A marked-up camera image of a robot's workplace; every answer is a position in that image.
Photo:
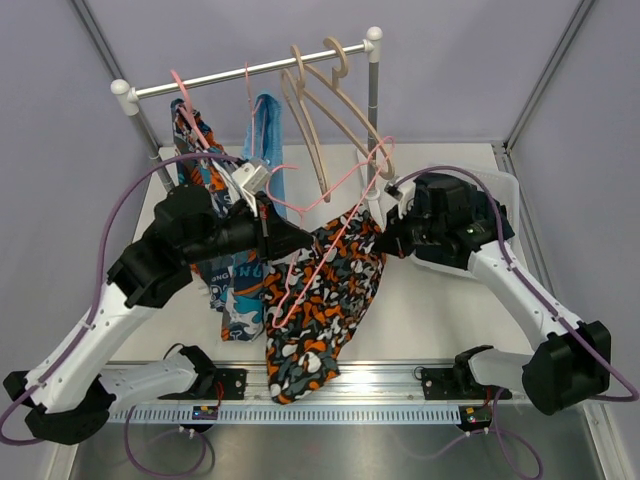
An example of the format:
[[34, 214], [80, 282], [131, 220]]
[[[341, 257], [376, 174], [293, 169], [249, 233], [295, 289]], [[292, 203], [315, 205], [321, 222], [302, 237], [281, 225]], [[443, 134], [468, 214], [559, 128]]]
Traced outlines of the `dark navy shorts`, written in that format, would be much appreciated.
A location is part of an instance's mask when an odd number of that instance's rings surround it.
[[420, 222], [422, 231], [414, 238], [421, 255], [440, 251], [460, 256], [486, 242], [515, 236], [504, 205], [480, 187], [450, 175], [428, 174], [416, 180], [407, 216]]

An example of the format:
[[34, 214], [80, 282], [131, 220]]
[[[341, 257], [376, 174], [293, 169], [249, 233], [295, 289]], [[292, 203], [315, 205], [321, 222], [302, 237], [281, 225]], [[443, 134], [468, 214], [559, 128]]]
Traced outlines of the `orange black camouflage shorts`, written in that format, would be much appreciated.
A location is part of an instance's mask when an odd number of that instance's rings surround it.
[[293, 403], [340, 375], [338, 357], [373, 303], [386, 255], [373, 250], [381, 228], [366, 207], [315, 229], [315, 244], [293, 266], [274, 264], [263, 305], [269, 394]]

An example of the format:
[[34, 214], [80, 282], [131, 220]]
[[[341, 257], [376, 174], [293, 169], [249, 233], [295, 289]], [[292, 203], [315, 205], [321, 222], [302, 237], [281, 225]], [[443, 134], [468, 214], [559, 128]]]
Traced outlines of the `beige hanger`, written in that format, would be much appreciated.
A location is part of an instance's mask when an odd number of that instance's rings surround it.
[[290, 53], [294, 58], [294, 65], [298, 69], [298, 74], [294, 75], [289, 67], [282, 69], [280, 73], [281, 91], [306, 145], [320, 192], [327, 194], [329, 192], [330, 182], [327, 178], [326, 167], [315, 125], [304, 100], [306, 92], [304, 62], [297, 45], [290, 47]]
[[[331, 120], [346, 136], [346, 138], [356, 147], [365, 158], [369, 160], [366, 170], [365, 181], [370, 182], [373, 179], [378, 167], [377, 156], [384, 156], [386, 169], [381, 171], [379, 175], [389, 180], [395, 175], [395, 168], [391, 160], [391, 153], [380, 145], [382, 137], [377, 131], [377, 113], [378, 113], [378, 80], [379, 80], [379, 61], [380, 61], [380, 42], [382, 39], [382, 30], [378, 27], [372, 27], [367, 32], [367, 37], [354, 47], [343, 47], [334, 37], [327, 37], [323, 40], [326, 48], [325, 52], [317, 55], [303, 56], [306, 80], [308, 75], [315, 77], [322, 85], [328, 88], [337, 99], [340, 100], [365, 128], [367, 132], [367, 142], [362, 143], [359, 137], [349, 128], [349, 126], [332, 112], [309, 88], [305, 87], [305, 103], [310, 101], [315, 105], [329, 120]], [[351, 53], [365, 53], [369, 60], [369, 91], [368, 91], [368, 110], [362, 111], [358, 105], [345, 93], [341, 88], [340, 80], [345, 78], [349, 73], [349, 63], [347, 56]]]

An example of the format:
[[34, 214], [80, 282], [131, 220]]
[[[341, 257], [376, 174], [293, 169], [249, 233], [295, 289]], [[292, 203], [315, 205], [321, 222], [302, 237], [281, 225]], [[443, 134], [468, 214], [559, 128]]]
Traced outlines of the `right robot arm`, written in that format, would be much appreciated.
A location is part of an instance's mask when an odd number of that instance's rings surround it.
[[487, 386], [524, 393], [543, 414], [596, 398], [610, 386], [611, 334], [564, 307], [518, 261], [506, 209], [473, 173], [427, 167], [389, 181], [395, 200], [377, 250], [398, 258], [430, 252], [432, 262], [468, 272], [525, 334], [532, 354], [481, 346], [458, 355], [454, 388], [474, 397]]

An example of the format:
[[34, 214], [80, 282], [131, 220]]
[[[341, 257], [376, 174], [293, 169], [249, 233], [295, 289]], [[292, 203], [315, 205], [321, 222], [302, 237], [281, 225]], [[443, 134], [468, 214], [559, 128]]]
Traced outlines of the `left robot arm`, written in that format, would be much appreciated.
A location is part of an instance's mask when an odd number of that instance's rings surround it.
[[192, 280], [193, 264], [253, 250], [278, 260], [313, 242], [306, 230], [282, 218], [264, 194], [257, 207], [237, 201], [225, 217], [202, 186], [180, 185], [154, 207], [154, 219], [110, 269], [99, 267], [85, 316], [36, 368], [14, 371], [3, 386], [31, 433], [28, 445], [81, 443], [110, 416], [167, 395], [190, 399], [215, 388], [217, 368], [197, 346], [122, 374], [106, 363], [129, 336]]

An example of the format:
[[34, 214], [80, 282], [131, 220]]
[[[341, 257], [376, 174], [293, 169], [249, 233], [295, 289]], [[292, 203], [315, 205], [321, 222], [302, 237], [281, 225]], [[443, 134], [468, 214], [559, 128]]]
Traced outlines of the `light blue shorts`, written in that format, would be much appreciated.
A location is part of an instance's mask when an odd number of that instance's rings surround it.
[[267, 91], [255, 99], [254, 115], [246, 130], [243, 157], [260, 158], [275, 169], [283, 164], [282, 106]]

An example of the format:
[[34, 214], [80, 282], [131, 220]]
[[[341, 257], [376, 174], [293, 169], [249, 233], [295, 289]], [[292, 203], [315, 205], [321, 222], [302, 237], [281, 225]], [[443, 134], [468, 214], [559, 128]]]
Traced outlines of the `skull print colourful shorts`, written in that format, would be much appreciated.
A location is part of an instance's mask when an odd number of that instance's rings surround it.
[[[180, 155], [204, 151], [196, 134], [181, 113], [182, 99], [171, 102], [173, 141]], [[211, 145], [211, 153], [222, 154], [211, 128], [194, 109], [198, 127]], [[240, 199], [227, 179], [243, 162], [213, 159], [187, 160], [176, 166], [181, 184], [203, 186], [210, 194], [214, 210], [225, 217], [235, 201]], [[253, 250], [231, 256], [199, 262], [192, 269], [205, 282], [210, 294], [210, 308], [222, 314], [221, 338], [224, 341], [249, 342], [264, 329], [262, 287], [263, 264]]]

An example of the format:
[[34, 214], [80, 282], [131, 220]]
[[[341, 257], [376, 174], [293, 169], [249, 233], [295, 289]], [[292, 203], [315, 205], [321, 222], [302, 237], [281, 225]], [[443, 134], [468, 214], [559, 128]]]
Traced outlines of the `white plastic basket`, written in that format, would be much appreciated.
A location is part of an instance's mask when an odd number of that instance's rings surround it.
[[[462, 169], [478, 177], [488, 187], [492, 197], [504, 207], [506, 218], [514, 231], [513, 235], [505, 237], [505, 241], [510, 247], [514, 247], [520, 226], [520, 191], [518, 180], [513, 175], [498, 170], [478, 168], [470, 165], [463, 165]], [[418, 251], [415, 251], [411, 255], [410, 260], [422, 268], [462, 278], [474, 279], [474, 276], [470, 272], [452, 266], [434, 263]]]

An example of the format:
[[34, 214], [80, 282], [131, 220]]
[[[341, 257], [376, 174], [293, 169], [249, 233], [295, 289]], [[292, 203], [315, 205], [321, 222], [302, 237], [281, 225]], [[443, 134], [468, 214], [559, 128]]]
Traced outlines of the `white clothes rack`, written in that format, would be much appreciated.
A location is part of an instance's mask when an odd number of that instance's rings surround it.
[[[381, 39], [381, 42], [380, 42], [380, 58], [381, 58], [381, 43], [382, 43], [382, 39]], [[342, 46], [345, 47], [345, 48], [348, 48], [348, 47], [357, 46], [360, 43], [355, 44], [355, 45], [351, 45], [351, 46], [343, 46], [343, 45]], [[303, 55], [302, 53], [301, 54], [303, 56], [317, 55], [317, 54], [325, 52], [325, 51], [326, 51], [326, 48], [323, 51], [319, 51], [319, 52], [312, 53], [312, 54], [306, 54], [306, 55]], [[367, 61], [368, 61], [367, 96], [368, 96], [368, 91], [369, 91], [369, 60], [368, 60], [368, 55], [365, 54], [365, 53], [351, 53], [351, 54], [349, 54], [347, 56], [347, 60], [348, 60], [348, 58], [350, 56], [356, 55], [356, 54], [363, 54], [363, 55], [365, 55], [367, 57]], [[286, 58], [286, 59], [272, 61], [272, 62], [268, 62], [268, 63], [256, 64], [256, 65], [248, 65], [248, 72], [249, 72], [250, 78], [253, 77], [253, 76], [266, 74], [266, 73], [272, 73], [272, 72], [277, 72], [280, 75], [281, 70], [286, 68], [286, 67], [289, 67], [293, 74], [297, 73], [297, 67], [294, 65], [294, 58], [292, 57], [292, 54], [291, 54], [291, 56], [289, 58]], [[187, 91], [188, 91], [190, 89], [200, 88], [200, 87], [204, 87], [204, 86], [208, 86], [208, 85], [214, 85], [214, 84], [218, 84], [218, 83], [224, 83], [224, 82], [227, 82], [227, 81], [236, 80], [236, 79], [240, 79], [240, 78], [245, 80], [244, 71], [245, 71], [245, 67], [242, 67], [242, 68], [235, 69], [235, 70], [229, 70], [229, 71], [225, 71], [225, 72], [221, 72], [221, 73], [211, 74], [211, 75], [208, 75], [208, 76], [201, 76], [201, 77], [188, 79], [188, 80], [183, 81], [183, 83], [186, 86]], [[343, 87], [342, 87], [343, 79], [340, 80], [340, 85], [341, 85], [342, 89], [343, 89]], [[153, 97], [162, 96], [162, 95], [166, 95], [166, 94], [169, 94], [169, 93], [174, 93], [174, 92], [180, 91], [179, 87], [177, 86], [175, 81], [173, 81], [171, 83], [168, 83], [168, 84], [162, 84], [162, 85], [158, 85], [158, 86], [154, 86], [154, 87], [136, 89], [133, 86], [131, 86], [124, 79], [116, 79], [116, 80], [112, 81], [111, 85], [110, 85], [110, 90], [111, 90], [111, 93], [117, 99], [117, 101], [118, 101], [123, 113], [126, 116], [128, 116], [129, 118], [136, 119], [136, 120], [141, 118], [140, 106], [139, 106], [139, 103], [140, 103], [141, 100], [146, 99], [146, 98], [153, 98]], [[369, 104], [369, 101], [367, 99], [367, 109], [366, 110], [362, 110], [359, 106], [358, 107], [362, 111], [366, 112], [368, 110], [368, 104]], [[360, 141], [362, 143], [366, 143], [367, 142], [367, 132], [366, 132], [366, 139], [365, 140], [362, 140], [360, 137], [359, 137], [359, 139], [360, 139]], [[360, 152], [359, 152], [359, 157], [362, 158], [362, 159], [367, 159]], [[378, 163], [378, 166], [382, 166], [383, 167], [382, 171], [384, 171], [386, 169], [386, 163], [384, 161], [384, 156], [383, 155], [379, 154], [377, 156], [377, 163]], [[363, 181], [365, 181], [365, 175], [366, 175], [366, 170], [367, 170], [368, 164], [369, 164], [369, 162], [367, 164], [365, 164], [365, 166], [363, 167], [363, 172], [361, 174], [361, 178], [362, 178]]]

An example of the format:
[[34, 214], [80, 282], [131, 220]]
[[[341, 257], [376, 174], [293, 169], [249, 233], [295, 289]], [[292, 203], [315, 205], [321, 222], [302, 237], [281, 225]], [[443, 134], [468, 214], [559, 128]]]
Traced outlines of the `aluminium rail front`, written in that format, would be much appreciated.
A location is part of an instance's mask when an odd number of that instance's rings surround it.
[[[181, 393], [211, 382], [218, 368], [192, 361], [184, 355], [142, 365], [134, 369], [88, 370], [74, 377], [54, 381], [72, 405], [119, 412], [160, 396]], [[398, 373], [393, 368], [343, 373], [305, 398], [341, 399], [403, 398], [413, 395], [424, 398], [415, 370]], [[595, 360], [587, 359], [568, 349], [541, 349], [533, 356], [508, 354], [491, 348], [470, 359], [474, 379], [481, 384], [499, 387], [496, 396], [504, 392], [521, 393], [542, 413], [551, 415], [583, 400], [596, 397], [609, 386], [610, 375]], [[261, 385], [261, 395], [272, 401], [267, 375]]]

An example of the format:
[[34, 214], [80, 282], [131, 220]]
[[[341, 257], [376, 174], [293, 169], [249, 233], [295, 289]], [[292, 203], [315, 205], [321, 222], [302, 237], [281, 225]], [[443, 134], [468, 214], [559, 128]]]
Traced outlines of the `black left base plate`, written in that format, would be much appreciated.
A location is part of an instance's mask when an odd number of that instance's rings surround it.
[[214, 379], [203, 386], [192, 387], [181, 393], [160, 396], [161, 400], [243, 400], [245, 398], [247, 370], [243, 368], [218, 368]]

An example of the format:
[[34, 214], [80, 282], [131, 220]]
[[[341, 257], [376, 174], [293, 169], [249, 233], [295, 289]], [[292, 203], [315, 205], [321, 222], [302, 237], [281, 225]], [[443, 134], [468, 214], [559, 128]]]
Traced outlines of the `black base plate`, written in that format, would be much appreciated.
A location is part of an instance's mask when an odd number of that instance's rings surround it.
[[181, 393], [160, 396], [161, 400], [243, 400], [245, 398], [247, 370], [243, 368], [218, 368], [214, 379], [203, 386], [192, 387]]
[[459, 353], [448, 367], [420, 366], [415, 377], [420, 381], [425, 400], [486, 400], [498, 391], [496, 385], [478, 383], [472, 376], [470, 359], [490, 350], [481, 345]]

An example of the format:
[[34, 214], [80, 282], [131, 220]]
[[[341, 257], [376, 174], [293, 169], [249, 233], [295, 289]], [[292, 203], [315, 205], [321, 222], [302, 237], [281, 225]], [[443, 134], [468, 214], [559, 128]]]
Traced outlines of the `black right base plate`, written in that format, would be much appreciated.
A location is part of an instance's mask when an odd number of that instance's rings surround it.
[[415, 377], [420, 381], [425, 400], [486, 400], [498, 391], [496, 385], [478, 383], [472, 376], [470, 359], [490, 350], [481, 345], [459, 353], [448, 367], [420, 366]]

